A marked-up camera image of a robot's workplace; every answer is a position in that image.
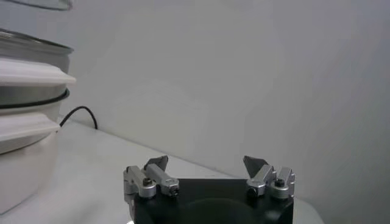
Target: stainless steel pot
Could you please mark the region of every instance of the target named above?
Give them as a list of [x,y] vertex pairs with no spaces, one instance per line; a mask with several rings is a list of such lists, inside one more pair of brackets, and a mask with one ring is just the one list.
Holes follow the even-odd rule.
[[[47,63],[67,73],[70,47],[32,36],[0,29],[0,57]],[[45,102],[60,97],[66,85],[0,86],[0,108],[17,108],[25,104]]]

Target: black rubber ring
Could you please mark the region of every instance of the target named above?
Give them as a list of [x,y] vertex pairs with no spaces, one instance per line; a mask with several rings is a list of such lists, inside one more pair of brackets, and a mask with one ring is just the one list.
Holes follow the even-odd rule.
[[31,102],[31,103],[19,103],[19,104],[8,104],[8,105],[0,105],[0,109],[11,109],[11,108],[23,108],[23,107],[34,107],[34,106],[40,106],[50,103],[56,103],[58,101],[61,101],[63,99],[66,99],[69,97],[69,90],[66,89],[65,92],[56,98],[48,99],[48,100],[42,100],[37,102]]

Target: screw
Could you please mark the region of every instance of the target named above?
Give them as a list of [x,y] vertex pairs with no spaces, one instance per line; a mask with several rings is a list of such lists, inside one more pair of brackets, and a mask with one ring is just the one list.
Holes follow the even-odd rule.
[[248,189],[246,194],[248,195],[248,197],[256,198],[257,197],[257,190],[255,188],[251,187]]
[[284,187],[285,181],[283,179],[276,179],[275,180],[275,187]]
[[142,185],[143,185],[143,186],[148,186],[148,185],[151,185],[152,183],[153,183],[153,181],[152,181],[152,179],[150,179],[149,177],[144,178],[144,179],[142,180]]
[[169,190],[169,194],[171,197],[176,197],[179,195],[179,189],[174,187]]

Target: cable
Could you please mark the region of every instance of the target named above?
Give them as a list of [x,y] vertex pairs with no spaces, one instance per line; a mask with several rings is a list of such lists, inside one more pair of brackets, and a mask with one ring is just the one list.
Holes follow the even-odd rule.
[[95,126],[95,129],[98,129],[98,122],[96,121],[96,118],[95,116],[93,115],[92,111],[86,107],[86,106],[79,106],[79,107],[76,107],[75,109],[71,110],[61,121],[60,123],[60,126],[62,127],[63,124],[65,124],[65,122],[69,119],[69,117],[72,116],[72,114],[76,111],[78,111],[79,109],[86,109],[88,111],[88,113],[91,115],[92,117],[92,120],[93,120],[93,124]]

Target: white table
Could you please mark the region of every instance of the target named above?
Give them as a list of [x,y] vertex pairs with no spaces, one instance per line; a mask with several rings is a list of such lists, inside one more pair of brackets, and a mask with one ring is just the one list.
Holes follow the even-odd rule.
[[[163,155],[71,121],[59,131],[58,146],[49,183],[0,217],[1,224],[125,224],[130,215],[123,196],[123,170],[129,165],[141,167],[149,158]],[[177,178],[229,178],[173,156],[167,172]],[[311,205],[295,199],[294,223],[323,221]]]

